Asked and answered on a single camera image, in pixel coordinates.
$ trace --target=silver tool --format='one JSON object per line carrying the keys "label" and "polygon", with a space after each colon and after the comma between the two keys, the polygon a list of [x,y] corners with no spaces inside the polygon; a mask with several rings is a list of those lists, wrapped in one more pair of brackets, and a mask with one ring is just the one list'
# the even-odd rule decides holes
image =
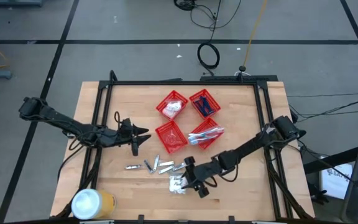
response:
{"label": "silver tool", "polygon": [[172,169],[173,169],[173,166],[170,166],[170,167],[167,167],[167,168],[165,168],[165,169],[160,170],[158,173],[159,173],[159,174],[163,174],[163,173],[165,173],[166,171],[170,171],[170,170],[172,170]]}
{"label": "silver tool", "polygon": [[182,168],[184,168],[186,166],[186,164],[184,162],[182,162],[181,164],[175,166],[172,171],[176,171],[176,170],[180,170]]}
{"label": "silver tool", "polygon": [[152,174],[153,173],[153,169],[150,166],[149,162],[147,162],[147,159],[144,160],[144,164],[146,164],[147,169],[149,170],[149,172]]}
{"label": "silver tool", "polygon": [[154,160],[153,172],[157,171],[157,166],[158,166],[159,160],[160,160],[160,155],[156,155],[155,160]]}
{"label": "silver tool", "polygon": [[160,166],[170,166],[170,165],[173,165],[174,163],[173,163],[173,161],[169,161],[169,162],[162,162],[162,163],[160,163],[160,164],[158,164],[158,166],[160,167]]}
{"label": "silver tool", "polygon": [[129,166],[125,166],[125,169],[139,169],[141,168],[142,165],[129,165]]}

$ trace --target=metal bracket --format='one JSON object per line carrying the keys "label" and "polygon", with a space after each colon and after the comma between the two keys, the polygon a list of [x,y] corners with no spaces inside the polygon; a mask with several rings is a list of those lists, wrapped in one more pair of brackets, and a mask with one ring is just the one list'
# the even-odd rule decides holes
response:
{"label": "metal bracket", "polygon": [[137,224],[144,224],[144,215],[139,215],[137,217]]}
{"label": "metal bracket", "polygon": [[236,223],[236,220],[234,219],[234,216],[230,215],[229,216],[229,224],[235,224],[235,223]]}

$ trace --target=cable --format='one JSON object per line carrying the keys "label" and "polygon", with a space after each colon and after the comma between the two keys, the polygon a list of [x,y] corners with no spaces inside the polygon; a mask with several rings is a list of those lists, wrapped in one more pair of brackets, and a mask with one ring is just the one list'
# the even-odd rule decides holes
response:
{"label": "cable", "polygon": [[[239,8],[240,8],[241,1],[242,1],[242,0],[239,1],[239,4],[237,5],[237,8],[236,8],[236,10],[234,11],[233,16],[232,16],[224,25],[215,27],[215,29],[220,29],[220,28],[222,28],[222,27],[225,27],[225,26],[227,26],[227,25],[233,20],[234,16],[237,14],[237,11],[238,11]],[[200,9],[200,7],[205,7],[205,8],[211,13],[211,15],[209,15],[209,14],[208,14],[207,12],[205,12],[204,10]],[[199,23],[195,22],[194,19],[193,19],[193,10],[191,10],[191,12],[190,12],[190,20],[191,20],[194,24],[196,24],[197,26],[202,27],[202,28],[207,28],[207,29],[209,29],[210,31],[212,31],[212,30],[211,30],[212,25],[214,25],[215,23],[217,23],[217,22],[218,22],[218,19],[214,16],[214,14],[213,14],[212,11],[210,10],[210,8],[208,8],[208,7],[204,6],[204,5],[195,4],[195,5],[194,5],[194,9],[199,9],[199,10],[203,11],[203,12],[213,21],[213,23],[207,27],[207,26],[203,26],[203,25],[200,25]]]}
{"label": "cable", "polygon": [[[222,2],[222,0],[219,0],[218,10],[216,11],[216,20],[218,20],[219,10],[221,8],[221,2]],[[221,60],[221,55],[220,55],[218,49],[214,45],[211,44],[211,41],[212,41],[212,39],[214,37],[215,29],[216,29],[216,22],[214,22],[214,28],[213,28],[212,35],[211,35],[211,38],[209,39],[209,41],[200,44],[200,46],[198,46],[198,49],[197,49],[197,58],[200,61],[200,64],[209,72],[209,74],[211,74],[211,76],[215,76],[215,74],[211,71],[211,69],[215,69],[216,67],[218,67],[219,61]],[[216,62],[215,62],[215,64],[208,65],[201,59],[201,54],[200,53],[201,53],[201,49],[204,46],[211,47],[212,50],[215,52],[215,54],[216,54]]]}
{"label": "cable", "polygon": [[348,106],[353,106],[353,105],[356,105],[356,104],[358,104],[358,101],[355,101],[355,102],[353,102],[353,103],[349,103],[348,105],[336,107],[336,108],[331,109],[331,110],[327,110],[327,111],[322,112],[322,113],[320,113],[320,114],[314,114],[314,115],[307,116],[307,117],[304,117],[303,115],[301,115],[301,113],[297,112],[297,110],[295,110],[294,107],[291,106],[291,108],[293,108],[300,116],[302,116],[302,117],[304,118],[303,120],[298,121],[298,123],[300,123],[300,122],[306,121],[306,120],[308,120],[308,119],[310,119],[310,118],[315,118],[315,117],[321,116],[321,115],[334,115],[334,114],[358,113],[358,111],[350,111],[350,112],[343,112],[343,113],[333,113],[333,112],[335,112],[335,111],[338,111],[338,110],[347,108]]}
{"label": "cable", "polygon": [[258,15],[258,19],[257,19],[256,22],[255,22],[254,28],[252,29],[251,37],[249,37],[249,42],[248,42],[248,47],[247,47],[247,53],[246,53],[246,59],[244,60],[244,64],[243,64],[244,67],[246,66],[246,63],[247,63],[247,60],[248,60],[248,53],[249,53],[249,49],[250,49],[250,47],[251,47],[252,39],[254,38],[256,28],[257,28],[258,25],[259,25],[260,18],[262,17],[262,14],[263,14],[264,11],[265,11],[266,4],[267,4],[267,0],[264,0],[264,3],[262,4],[262,8],[260,9],[260,12],[259,12],[259,15]]}
{"label": "cable", "polygon": [[73,152],[71,155],[69,155],[60,165],[59,171],[57,172],[57,181],[59,181],[60,172],[62,171],[63,166],[66,164],[66,162],[71,159],[77,152],[79,152],[84,146],[81,146],[79,149],[77,149],[75,152]]}
{"label": "cable", "polygon": [[320,158],[318,158],[317,156],[315,156],[313,153],[310,153],[308,147],[306,146],[306,144],[304,144],[302,141],[298,140],[299,142],[301,142],[304,147],[306,152],[308,152],[311,156],[313,156],[315,159],[317,159],[317,161],[321,162],[322,164],[328,166],[329,168],[335,170],[338,174],[341,174],[343,178],[347,179],[349,182],[351,182],[354,186],[356,186],[358,188],[358,184],[356,182],[354,182],[352,179],[350,179],[348,176],[346,176],[345,174],[343,174],[341,171],[337,170],[335,167],[333,167],[332,165],[328,164],[327,162],[325,162],[324,160],[321,160]]}
{"label": "cable", "polygon": [[322,97],[322,96],[353,96],[353,95],[358,95],[358,93],[341,93],[341,94],[330,94],[330,95],[305,95],[305,96],[300,96],[300,95],[288,95],[287,97],[305,97],[305,98],[311,98],[311,97]]}
{"label": "cable", "polygon": [[246,73],[246,72],[235,72],[235,73],[234,73],[234,76],[238,76],[239,73],[244,74],[244,75],[251,76],[250,74],[248,74],[248,73]]}
{"label": "cable", "polygon": [[[296,115],[301,116],[302,118],[307,118],[306,116],[313,116],[317,114],[301,114],[299,111],[297,111],[292,105],[289,105],[291,109],[294,110]],[[331,115],[339,115],[339,114],[351,114],[351,113],[358,113],[358,111],[348,111],[348,112],[338,112],[338,113],[329,113],[329,114],[322,114],[324,116],[331,116]]]}
{"label": "cable", "polygon": [[348,111],[348,112],[339,112],[339,113],[329,113],[329,114],[323,114],[323,115],[325,115],[325,116],[330,116],[330,115],[351,114],[351,113],[358,113],[358,111]]}
{"label": "cable", "polygon": [[215,177],[211,177],[211,179],[214,181],[214,184],[209,183],[208,181],[204,180],[204,183],[210,187],[217,187],[218,183],[215,180]]}
{"label": "cable", "polygon": [[235,180],[237,180],[237,177],[239,175],[239,163],[237,162],[236,165],[236,175],[234,176],[234,178],[232,180],[228,180],[226,178],[224,178],[222,175],[219,175],[223,180],[227,181],[227,182],[234,182]]}

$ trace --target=floor tile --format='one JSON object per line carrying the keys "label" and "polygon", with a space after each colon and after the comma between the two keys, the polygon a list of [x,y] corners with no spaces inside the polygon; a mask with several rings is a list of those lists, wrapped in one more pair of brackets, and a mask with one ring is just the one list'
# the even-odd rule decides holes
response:
{"label": "floor tile", "polygon": [[38,6],[0,6],[0,40],[60,40],[73,0]]}

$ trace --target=wire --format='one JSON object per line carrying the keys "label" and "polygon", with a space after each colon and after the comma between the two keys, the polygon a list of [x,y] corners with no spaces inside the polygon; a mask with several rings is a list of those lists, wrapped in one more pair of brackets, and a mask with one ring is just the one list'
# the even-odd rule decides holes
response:
{"label": "wire", "polygon": [[358,93],[340,93],[340,94],[330,94],[330,95],[305,95],[305,96],[300,96],[300,95],[288,95],[287,97],[305,97],[305,98],[311,98],[311,97],[322,97],[322,96],[353,96],[353,95],[358,95]]}
{"label": "wire", "polygon": [[244,60],[244,64],[243,64],[244,67],[246,66],[246,63],[247,63],[247,60],[248,60],[248,53],[249,53],[249,49],[250,49],[250,47],[251,47],[252,39],[254,38],[254,35],[255,35],[255,32],[256,32],[256,28],[257,28],[258,25],[259,25],[260,18],[262,17],[262,14],[263,14],[264,11],[265,11],[266,4],[267,4],[267,0],[264,0],[264,3],[262,4],[262,8],[260,9],[260,12],[259,12],[259,15],[258,15],[258,19],[257,19],[256,22],[255,22],[254,28],[252,29],[251,37],[249,37],[249,42],[248,42],[248,47],[247,47],[247,53],[246,53],[246,59]]}
{"label": "wire", "polygon": [[[190,11],[190,20],[192,21],[192,23],[196,24],[197,26],[199,27],[202,27],[202,28],[207,28],[209,29],[210,31],[212,31],[212,35],[211,35],[211,38],[209,39],[209,41],[205,42],[205,43],[202,43],[200,44],[200,46],[198,46],[198,49],[197,49],[197,58],[198,58],[198,61],[200,62],[200,64],[209,72],[209,74],[211,76],[215,76],[215,74],[211,71],[212,69],[215,69],[218,67],[219,65],[219,62],[220,62],[220,59],[221,59],[221,56],[220,56],[220,53],[219,53],[219,50],[213,45],[211,44],[211,41],[213,39],[213,36],[214,36],[214,33],[215,33],[215,30],[216,29],[219,29],[219,28],[222,28],[222,27],[225,27],[226,25],[228,25],[234,18],[234,16],[237,14],[237,11],[239,10],[240,8],[240,5],[241,5],[241,1],[242,0],[239,0],[239,4],[237,5],[237,8],[236,10],[234,11],[234,14],[232,15],[232,17],[225,23],[223,24],[222,26],[217,26],[216,24],[218,23],[218,16],[219,16],[219,10],[221,8],[221,0],[219,0],[219,5],[218,5],[218,10],[216,12],[216,16],[214,15],[214,13],[212,12],[212,10],[205,6],[205,5],[199,5],[199,4],[195,4],[195,1],[194,0],[184,0],[180,3],[178,3],[178,0],[173,0],[173,3],[176,5],[176,7],[178,7],[179,9],[181,10],[184,10],[184,11]],[[209,26],[203,26],[197,22],[194,21],[193,19],[193,10],[194,9],[198,9],[200,11],[202,11],[204,14],[206,14],[208,16],[208,18],[210,18],[212,20],[212,23],[211,25]],[[208,65],[207,63],[205,63],[202,59],[201,59],[201,49],[204,47],[204,46],[208,46],[210,47],[213,52],[215,53],[216,55],[216,62],[212,65]]]}
{"label": "wire", "polygon": [[339,113],[329,113],[329,114],[324,114],[324,115],[325,115],[325,116],[330,116],[330,115],[351,114],[351,113],[358,113],[358,111],[348,111],[348,112],[339,112]]}
{"label": "wire", "polygon": [[71,155],[69,155],[60,165],[59,171],[57,172],[57,181],[59,181],[60,172],[62,171],[63,166],[66,164],[66,162],[71,159],[77,152],[79,152],[84,146],[81,146],[79,149],[77,149],[75,152],[73,152]]}
{"label": "wire", "polygon": [[[220,28],[222,28],[222,27],[225,27],[225,26],[227,26],[227,25],[233,20],[234,16],[237,14],[237,11],[238,11],[239,8],[240,8],[241,1],[242,1],[242,0],[239,1],[239,4],[237,5],[237,8],[236,8],[236,10],[235,10],[234,13],[233,13],[233,16],[232,16],[224,25],[215,27],[215,29],[220,29]],[[209,14],[208,14],[207,12],[205,12],[204,10],[200,9],[200,7],[205,7],[205,8],[211,13],[211,15],[209,15]],[[193,9],[199,9],[199,10],[203,11],[203,12],[213,21],[213,23],[212,23],[211,25],[209,25],[209,26],[203,26],[203,25],[200,25],[199,23],[195,22],[194,19],[193,19]],[[208,8],[208,7],[206,7],[206,6],[204,6],[204,5],[198,5],[198,4],[195,4],[193,9],[192,9],[191,12],[190,12],[190,20],[191,20],[194,24],[196,24],[197,26],[202,27],[202,28],[207,28],[207,29],[209,29],[210,31],[212,31],[212,29],[211,29],[211,28],[212,28],[212,25],[216,25],[216,23],[218,22],[218,18],[214,16],[214,14],[212,13],[211,9]]]}
{"label": "wire", "polygon": [[238,76],[239,73],[244,74],[244,75],[251,76],[250,74],[248,74],[248,73],[246,73],[246,72],[235,72],[235,73],[234,73],[234,76]]}
{"label": "wire", "polygon": [[211,179],[214,181],[214,184],[209,183],[208,181],[204,180],[204,183],[210,187],[217,187],[218,183],[215,180],[215,177],[211,177]]}
{"label": "wire", "polygon": [[[222,0],[219,0],[218,10],[216,11],[216,20],[218,19],[218,16],[219,16],[219,10],[221,8],[221,2],[222,2]],[[214,34],[215,34],[215,29],[216,29],[216,22],[214,22],[214,28],[213,28],[211,38],[209,39],[209,41],[200,44],[200,46],[198,46],[198,49],[197,49],[197,58],[200,61],[200,64],[209,72],[209,74],[211,74],[211,76],[214,76],[214,73],[211,71],[211,69],[215,69],[216,67],[218,67],[219,61],[221,60],[221,55],[219,53],[219,50],[214,45],[211,44],[211,41],[212,41],[212,39],[214,37]],[[212,50],[215,52],[215,54],[216,54],[216,62],[215,62],[215,64],[208,65],[201,59],[201,49],[204,46],[211,47]]]}
{"label": "wire", "polygon": [[222,175],[219,175],[223,180],[227,181],[227,182],[234,182],[235,180],[237,180],[237,177],[239,175],[239,163],[237,162],[236,165],[236,175],[234,176],[234,178],[232,180],[228,180],[226,178],[224,178]]}
{"label": "wire", "polygon": [[350,111],[350,112],[343,112],[343,113],[333,113],[335,111],[338,111],[338,110],[341,110],[341,109],[344,109],[344,108],[347,108],[348,106],[353,106],[353,105],[356,105],[358,104],[358,101],[355,101],[353,103],[349,103],[347,105],[344,105],[344,106],[339,106],[339,107],[336,107],[336,108],[333,108],[331,110],[327,110],[325,112],[322,112],[320,114],[314,114],[314,115],[311,115],[311,116],[303,116],[303,114],[299,113],[296,109],[294,109],[293,106],[291,106],[291,108],[293,108],[295,110],[296,113],[298,113],[298,115],[300,115],[301,117],[303,117],[304,119],[303,120],[300,120],[298,121],[298,123],[300,122],[303,122],[303,121],[306,121],[310,118],[315,118],[317,116],[321,116],[321,115],[335,115],[335,114],[347,114],[347,113],[358,113],[358,111]]}
{"label": "wire", "polygon": [[308,152],[311,156],[313,156],[315,159],[317,159],[317,161],[321,162],[322,164],[328,166],[329,168],[335,170],[338,174],[341,174],[343,178],[347,179],[349,182],[351,182],[353,185],[355,185],[358,188],[358,184],[353,181],[352,179],[350,179],[348,176],[346,176],[345,174],[343,174],[341,171],[337,170],[334,166],[332,166],[331,164],[328,164],[327,162],[325,162],[324,160],[318,158],[317,156],[315,156],[313,153],[310,153],[309,148],[306,146],[306,144],[304,144],[302,141],[298,140],[299,142],[301,142],[304,147],[306,152]]}

